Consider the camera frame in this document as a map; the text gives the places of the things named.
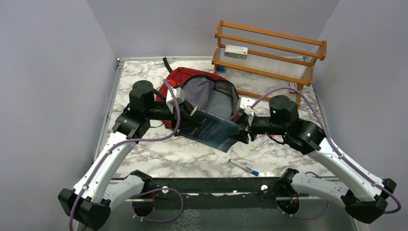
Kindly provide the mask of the red student backpack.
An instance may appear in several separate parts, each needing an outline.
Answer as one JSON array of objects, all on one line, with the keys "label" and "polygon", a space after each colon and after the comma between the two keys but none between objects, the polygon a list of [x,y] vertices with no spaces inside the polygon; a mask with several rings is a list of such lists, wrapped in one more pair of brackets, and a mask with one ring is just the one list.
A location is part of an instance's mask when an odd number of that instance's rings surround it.
[{"label": "red student backpack", "polygon": [[196,69],[178,67],[166,78],[179,85],[191,109],[198,107],[227,120],[236,120],[239,95],[225,78]]}]

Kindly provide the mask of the dark blue book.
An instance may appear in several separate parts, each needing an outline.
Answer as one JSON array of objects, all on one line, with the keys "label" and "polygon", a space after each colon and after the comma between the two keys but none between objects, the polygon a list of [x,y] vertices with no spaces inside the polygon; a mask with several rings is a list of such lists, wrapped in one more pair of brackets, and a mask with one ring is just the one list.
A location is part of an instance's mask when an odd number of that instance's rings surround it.
[{"label": "dark blue book", "polygon": [[233,138],[239,133],[239,125],[235,122],[198,107],[194,108],[191,116],[199,124],[180,129],[179,135],[225,153],[238,142]]}]

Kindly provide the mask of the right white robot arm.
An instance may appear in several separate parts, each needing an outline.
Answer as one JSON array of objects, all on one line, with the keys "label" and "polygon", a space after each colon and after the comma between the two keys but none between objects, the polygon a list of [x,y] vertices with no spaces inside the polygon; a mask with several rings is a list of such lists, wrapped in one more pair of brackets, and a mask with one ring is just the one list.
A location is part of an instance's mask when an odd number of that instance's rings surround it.
[{"label": "right white robot arm", "polygon": [[258,134],[280,135],[283,143],[322,164],[338,181],[310,177],[289,168],[279,178],[278,191],[285,196],[306,193],[342,206],[354,219],[370,224],[387,213],[387,199],[396,188],[392,179],[381,179],[343,153],[316,123],[299,117],[297,104],[287,96],[269,100],[269,116],[257,116],[255,101],[240,98],[236,121],[240,132],[254,140]]}]

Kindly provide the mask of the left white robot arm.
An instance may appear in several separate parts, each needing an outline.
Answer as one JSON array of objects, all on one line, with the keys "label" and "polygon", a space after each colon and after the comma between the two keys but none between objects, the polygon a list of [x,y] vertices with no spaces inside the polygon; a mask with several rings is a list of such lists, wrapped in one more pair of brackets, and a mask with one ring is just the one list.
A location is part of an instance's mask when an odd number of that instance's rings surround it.
[{"label": "left white robot arm", "polygon": [[[151,193],[151,184],[136,176],[128,176],[113,188],[108,185],[125,157],[140,142],[166,141],[178,133],[188,115],[185,93],[179,85],[164,81],[167,96],[156,101],[152,83],[140,80],[133,84],[129,93],[129,104],[115,120],[112,133],[86,174],[72,189],[62,189],[58,200],[69,216],[68,229],[75,230],[74,222],[81,223],[83,230],[100,229],[110,216],[115,205],[132,195],[146,197]],[[172,132],[160,138],[144,138],[150,129],[151,120],[170,121]]]}]

